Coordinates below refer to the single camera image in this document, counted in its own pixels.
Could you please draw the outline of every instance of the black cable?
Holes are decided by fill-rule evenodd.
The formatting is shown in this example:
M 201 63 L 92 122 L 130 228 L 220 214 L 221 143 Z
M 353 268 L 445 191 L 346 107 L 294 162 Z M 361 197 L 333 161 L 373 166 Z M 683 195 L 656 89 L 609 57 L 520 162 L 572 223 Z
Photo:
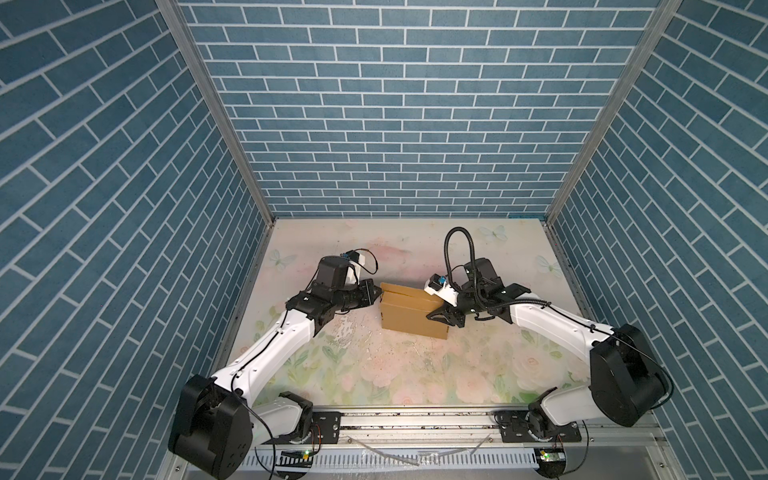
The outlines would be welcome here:
M 270 430 L 270 426 L 264 422 L 261 417 L 253 411 L 250 406 L 248 406 L 248 402 L 245 401 L 243 397 L 240 397 L 240 401 L 245 405 L 245 408 L 248 409 L 248 412 L 250 412 L 251 415 L 253 415 L 256 420 L 261 422 L 261 425 L 264 425 L 264 428 L 266 429 L 266 432 L 270 434 L 270 441 L 272 442 L 272 469 L 267 470 L 267 468 L 264 466 L 264 464 L 261 462 L 261 459 L 259 458 L 259 451 L 256 449 L 256 447 L 253 447 L 253 453 L 256 454 L 256 461 L 259 462 L 259 465 L 261 465 L 261 468 L 264 470 L 267 470 L 270 473 L 269 480 L 272 480 L 273 475 L 275 475 L 275 465 L 277 465 L 277 447 L 275 446 L 275 437 L 272 435 L 272 430 Z
M 285 325 L 285 322 L 286 322 L 286 318 L 288 318 L 288 312 L 289 312 L 289 310 L 286 310 L 286 312 L 285 312 L 285 315 L 283 315 L 283 321 L 280 323 L 280 328 L 283 328 L 283 325 Z M 237 374 L 238 374 L 238 373 L 240 373 L 240 372 L 242 372 L 242 371 L 245 369 L 245 367 L 247 367 L 247 366 L 248 366 L 248 364 L 250 364 L 250 363 L 251 363 L 252 361 L 254 361 L 256 358 L 258 358 L 258 356 L 259 356 L 259 355 L 261 355 L 262 353 L 264 353 L 264 351 L 265 351 L 266 349 L 270 348 L 270 344 L 272 343 L 272 341 L 273 341 L 273 340 L 275 340 L 275 338 L 277 338 L 277 336 L 278 336 L 278 335 L 279 335 L 279 333 L 278 333 L 278 332 L 275 332 L 275 334 L 273 335 L 273 337 L 270 339 L 270 341 L 269 341 L 269 342 L 267 342 L 267 343 L 266 343 L 266 345 L 264 346 L 264 348 L 262 348 L 262 349 L 261 349 L 261 351 L 260 351 L 260 352 L 258 352 L 258 353 L 257 353 L 255 356 L 253 356 L 253 357 L 252 357 L 250 360 L 248 360 L 247 362 L 245 362 L 245 363 L 244 363 L 244 364 L 243 364 L 243 365 L 242 365 L 242 366 L 241 366 L 239 369 L 237 369 L 237 371 L 234 373 L 234 375 L 232 375 L 232 381 L 230 382 L 230 391 L 231 391 L 231 392 L 234 392 L 234 391 L 235 391 L 235 379 L 237 378 Z
M 665 403 L 670 401 L 670 399 L 672 398 L 672 394 L 675 391 L 674 380 L 672 380 L 672 376 L 669 374 L 669 372 L 663 366 L 661 366 L 659 364 L 659 362 L 657 362 L 652 356 L 650 356 L 647 353 L 639 350 L 634 345 L 631 345 L 630 343 L 625 342 L 624 340 L 622 340 L 618 336 L 614 335 L 613 333 L 604 332 L 604 331 L 602 331 L 602 330 L 600 330 L 600 329 L 598 329 L 598 328 L 596 328 L 594 326 L 590 326 L 590 325 L 588 325 L 588 324 L 586 324 L 584 322 L 580 322 L 580 321 L 576 320 L 575 318 L 573 318 L 573 317 L 571 317 L 569 315 L 566 315 L 565 313 L 557 310 L 552 305 L 547 305 L 547 307 L 549 307 L 550 310 L 552 310 L 553 312 L 557 313 L 558 315 L 562 315 L 565 318 L 569 319 L 570 321 L 578 323 L 579 325 L 583 326 L 586 329 L 594 330 L 597 333 L 602 333 L 603 335 L 609 336 L 609 337 L 611 337 L 613 339 L 616 339 L 619 342 L 622 342 L 624 345 L 628 346 L 629 348 L 631 348 L 635 352 L 640 353 L 642 356 L 644 356 L 645 358 L 647 358 L 651 362 L 653 362 L 657 367 L 659 367 L 659 370 L 661 370 L 661 372 L 664 374 L 664 376 L 666 376 L 667 379 L 669 380 L 670 388 L 668 390 L 666 388 L 664 389 L 666 391 L 665 393 L 667 394 L 667 397 L 664 400 L 661 400 L 658 404 L 650 407 L 649 410 L 655 410 L 655 409 L 661 407 L 663 404 L 665 404 Z
M 373 257 L 373 261 L 376 262 L 376 269 L 374 271 L 370 271 L 370 270 L 368 270 L 367 268 L 365 268 L 362 265 L 360 265 L 360 267 L 363 268 L 366 272 L 370 273 L 371 275 L 376 275 L 376 272 L 379 271 L 379 261 L 376 259 L 376 255 L 374 255 L 373 252 L 371 250 L 368 250 L 367 248 L 356 248 L 356 249 L 354 249 L 352 251 L 353 252 L 363 251 L 363 252 L 370 253 L 371 257 Z
M 451 241 L 451 236 L 456 233 L 461 232 L 464 234 L 465 237 L 467 237 L 467 243 L 469 245 L 469 263 L 472 265 L 472 292 L 475 296 L 475 302 L 482 307 L 484 310 L 486 310 L 488 307 L 485 306 L 485 299 L 482 298 L 480 295 L 480 289 L 478 288 L 478 268 L 475 263 L 475 242 L 472 241 L 472 235 L 469 234 L 469 231 L 465 229 L 464 227 L 453 227 L 451 230 L 448 231 L 448 234 L 445 235 L 445 242 L 442 245 L 442 252 L 445 256 L 445 269 L 448 271 L 448 284 L 453 287 L 456 292 L 461 291 L 461 289 L 454 283 L 453 281 L 453 269 L 451 268 L 451 259 L 448 253 L 448 245 Z
M 560 476 L 558 476 L 558 478 L 560 478 L 563 475 L 568 475 L 569 473 L 576 472 L 578 469 L 581 468 L 584 462 L 587 461 L 587 455 L 589 455 L 589 429 L 587 428 L 587 423 L 584 420 L 581 420 L 581 424 L 584 426 L 584 431 L 587 433 L 587 447 L 584 450 L 584 457 L 581 458 L 581 463 L 579 463 L 576 468 L 568 470 L 567 472 L 562 472 Z M 563 445 L 563 453 L 565 453 L 565 445 L 563 444 L 563 439 L 560 439 L 560 445 Z
M 493 422 L 496 425 L 498 425 L 500 427 L 504 427 L 504 428 L 509 427 L 510 425 L 512 425 L 512 422 L 502 422 L 501 420 L 499 420 L 498 412 L 493 412 Z
M 302 292 L 306 293 L 307 290 L 310 289 L 310 285 L 312 285 L 312 282 L 315 280 L 315 275 L 317 275 L 317 272 L 320 271 L 320 264 L 317 264 L 317 268 L 315 269 L 315 273 L 312 274 L 312 278 L 310 278 L 310 282 L 304 287 L 304 290 Z

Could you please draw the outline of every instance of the black bracket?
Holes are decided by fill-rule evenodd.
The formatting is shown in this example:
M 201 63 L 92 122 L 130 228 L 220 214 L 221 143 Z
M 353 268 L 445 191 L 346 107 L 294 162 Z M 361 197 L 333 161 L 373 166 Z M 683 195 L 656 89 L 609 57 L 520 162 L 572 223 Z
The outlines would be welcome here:
M 526 416 L 528 410 L 497 410 L 493 412 L 494 420 L 499 425 L 504 443 L 541 442 L 531 434 Z M 563 442 L 580 442 L 581 433 L 578 426 L 566 425 L 561 427 L 560 440 Z
M 324 445 L 339 443 L 339 428 L 341 427 L 341 412 L 312 412 L 312 425 L 320 427 L 320 438 Z M 267 440 L 265 445 L 293 445 L 290 441 L 295 438 L 288 435 L 275 437 L 274 442 Z
M 444 323 L 448 326 L 464 328 L 466 315 L 450 303 L 443 302 L 441 306 L 434 309 L 432 312 L 427 313 L 427 319 L 435 320 L 436 322 Z

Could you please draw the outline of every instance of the black motor housing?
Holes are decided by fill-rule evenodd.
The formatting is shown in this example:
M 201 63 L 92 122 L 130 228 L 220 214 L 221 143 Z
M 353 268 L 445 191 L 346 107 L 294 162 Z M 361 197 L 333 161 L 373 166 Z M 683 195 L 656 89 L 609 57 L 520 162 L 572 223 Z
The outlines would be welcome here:
M 168 449 L 212 477 L 226 478 L 248 453 L 252 428 L 236 393 L 195 375 L 181 389 Z
M 615 329 L 614 335 L 634 349 L 612 337 L 595 345 L 589 352 L 589 388 L 605 416 L 631 427 L 664 396 L 669 385 L 639 329 L 627 324 Z

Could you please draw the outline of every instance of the wire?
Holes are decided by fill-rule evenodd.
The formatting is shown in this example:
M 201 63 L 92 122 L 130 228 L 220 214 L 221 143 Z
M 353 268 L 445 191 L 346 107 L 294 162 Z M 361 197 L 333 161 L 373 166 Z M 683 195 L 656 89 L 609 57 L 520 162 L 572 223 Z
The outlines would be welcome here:
M 310 285 L 312 285 L 312 282 L 315 281 L 315 275 L 317 275 L 317 272 L 320 271 L 320 264 L 317 264 L 317 268 L 315 269 L 315 273 L 312 274 L 312 278 L 310 278 L 310 282 L 304 287 L 304 290 L 302 292 L 306 293 L 307 290 L 310 289 Z
M 242 366 L 241 366 L 239 369 L 237 369 L 237 371 L 236 371 L 236 372 L 235 372 L 235 373 L 232 375 L 232 381 L 230 382 L 230 391 L 231 391 L 231 392 L 234 392 L 234 391 L 235 391 L 235 380 L 238 378 L 238 377 L 237 377 L 237 374 L 238 374 L 238 373 L 240 373 L 240 372 L 242 372 L 242 371 L 245 369 L 245 367 L 247 367 L 247 366 L 248 366 L 248 364 L 249 364 L 249 363 L 251 363 L 251 362 L 252 362 L 252 361 L 254 361 L 256 358 L 258 358 L 258 356 L 259 356 L 259 355 L 261 355 L 262 353 L 264 353 L 264 351 L 265 351 L 266 349 L 270 348 L 270 344 L 272 343 L 272 341 L 274 341 L 274 340 L 275 340 L 275 338 L 277 338 L 277 336 L 278 336 L 278 335 L 279 335 L 279 333 L 278 333 L 278 332 L 275 332 L 275 334 L 272 336 L 272 338 L 270 339 L 270 341 L 266 343 L 266 345 L 264 346 L 264 348 L 262 348 L 260 352 L 258 352 L 256 355 L 254 355 L 253 357 L 251 357 L 251 359 L 249 359 L 247 362 L 245 362 L 245 363 L 244 363 L 244 364 L 243 364 L 243 365 L 242 365 Z
M 379 271 L 379 261 L 376 259 L 376 255 L 374 255 L 374 254 L 373 254 L 373 252 L 372 252 L 371 250 L 368 250 L 367 248 L 356 248 L 356 249 L 354 249 L 354 250 L 352 250 L 352 251 L 353 251 L 353 252 L 359 252 L 359 251 L 363 251 L 363 252 L 368 252 L 368 253 L 370 253 L 370 254 L 371 254 L 371 257 L 373 257 L 373 261 L 374 261 L 374 262 L 376 262 L 376 269 L 375 269 L 374 271 L 370 271 L 370 270 L 366 269 L 366 268 L 365 268 L 364 266 L 362 266 L 362 265 L 360 265 L 360 267 L 361 267 L 361 268 L 363 268 L 363 269 L 364 269 L 366 272 L 370 273 L 371 275 L 376 275 L 376 272 L 378 272 L 378 271 Z
M 589 455 L 589 429 L 587 428 L 587 423 L 584 420 L 581 420 L 581 424 L 584 426 L 584 431 L 587 433 L 587 447 L 584 450 L 584 457 L 581 458 L 581 462 L 576 466 L 576 468 L 573 468 L 566 472 L 562 472 L 560 476 L 558 476 L 558 478 L 560 478 L 563 475 L 568 475 L 569 473 L 576 472 L 578 469 L 581 468 L 584 462 L 587 461 L 587 455 Z M 563 444 L 563 439 L 560 439 L 560 445 L 563 446 L 563 453 L 565 453 L 565 444 Z
M 317 427 L 317 452 L 314 455 L 317 455 L 323 447 L 323 434 L 320 432 L 320 425 L 315 424 L 314 426 Z
M 475 264 L 475 242 L 472 241 L 472 235 L 470 235 L 469 231 L 464 227 L 453 227 L 449 230 L 448 234 L 445 235 L 445 242 L 443 242 L 442 245 L 442 252 L 445 256 L 445 269 L 448 271 L 448 283 L 457 292 L 461 291 L 458 285 L 453 281 L 453 269 L 451 268 L 451 259 L 448 253 L 448 245 L 451 241 L 451 236 L 456 232 L 461 232 L 467 237 L 467 244 L 469 245 L 469 262 L 472 265 L 472 292 L 475 296 L 475 302 L 486 310 L 488 307 L 485 306 L 485 299 L 480 295 L 480 289 L 478 288 L 478 268 Z
M 667 377 L 667 379 L 669 380 L 670 386 L 669 386 L 669 389 L 664 388 L 665 393 L 667 394 L 667 397 L 664 398 L 663 400 L 661 400 L 658 404 L 650 407 L 649 410 L 655 410 L 655 409 L 661 407 L 662 405 L 664 405 L 665 403 L 670 401 L 670 399 L 672 398 L 672 394 L 675 392 L 674 380 L 672 380 L 672 376 L 669 374 L 669 372 L 663 366 L 661 366 L 659 364 L 659 362 L 657 362 L 652 356 L 650 356 L 647 353 L 639 350 L 634 345 L 631 345 L 630 343 L 625 342 L 624 340 L 622 340 L 618 336 L 614 335 L 613 333 L 604 332 L 604 331 L 602 331 L 602 330 L 600 330 L 598 328 L 595 328 L 594 326 L 590 326 L 590 325 L 587 325 L 584 322 L 580 322 L 580 321 L 576 320 L 575 318 L 573 318 L 573 317 L 571 317 L 569 315 L 566 315 L 565 313 L 561 312 L 560 310 L 557 310 L 552 305 L 547 305 L 547 307 L 550 310 L 552 310 L 553 312 L 557 313 L 558 315 L 562 315 L 565 318 L 569 319 L 570 321 L 578 323 L 579 325 L 583 326 L 584 328 L 587 328 L 587 329 L 590 329 L 590 330 L 594 330 L 597 333 L 602 333 L 603 335 L 609 336 L 609 337 L 611 337 L 613 339 L 616 339 L 619 342 L 622 342 L 624 345 L 628 346 L 629 348 L 631 348 L 635 352 L 640 353 L 642 356 L 644 356 L 645 358 L 647 358 L 651 362 L 653 362 L 657 367 L 659 367 L 659 370 L 661 370 L 661 372 Z
M 264 422 L 261 417 L 253 411 L 252 408 L 248 406 L 248 403 L 245 401 L 243 397 L 240 397 L 240 401 L 245 405 L 245 408 L 248 409 L 248 412 L 250 412 L 251 415 L 253 415 L 256 420 L 261 422 L 261 425 L 264 425 L 264 428 L 266 429 L 266 432 L 270 434 L 270 441 L 272 442 L 272 469 L 267 469 L 264 464 L 261 462 L 261 459 L 259 458 L 259 451 L 256 449 L 256 447 L 253 447 L 253 453 L 256 454 L 256 460 L 259 462 L 259 465 L 261 465 L 261 468 L 264 470 L 267 470 L 270 473 L 269 480 L 272 480 L 273 475 L 275 475 L 275 465 L 277 464 L 277 447 L 275 446 L 275 437 L 272 435 L 272 430 L 270 430 L 270 426 Z

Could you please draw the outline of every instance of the mounting plate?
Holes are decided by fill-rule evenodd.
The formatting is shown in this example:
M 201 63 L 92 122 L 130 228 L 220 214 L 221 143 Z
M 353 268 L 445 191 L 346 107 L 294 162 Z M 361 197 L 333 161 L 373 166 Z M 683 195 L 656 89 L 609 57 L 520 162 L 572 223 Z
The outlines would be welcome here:
M 339 443 L 341 412 L 312 412 L 312 424 L 320 427 L 320 437 L 324 445 Z M 274 442 L 267 440 L 264 445 L 272 445 L 273 443 L 275 445 L 295 445 L 290 440 L 290 435 L 280 435 L 275 437 Z
M 498 410 L 494 412 L 494 419 L 499 425 L 502 433 L 502 442 L 521 443 L 521 442 L 540 442 L 541 440 L 531 435 L 528 430 L 528 422 L 525 416 L 528 410 Z M 563 442 L 580 442 L 581 433 L 578 426 L 567 425 L 561 430 L 561 440 Z

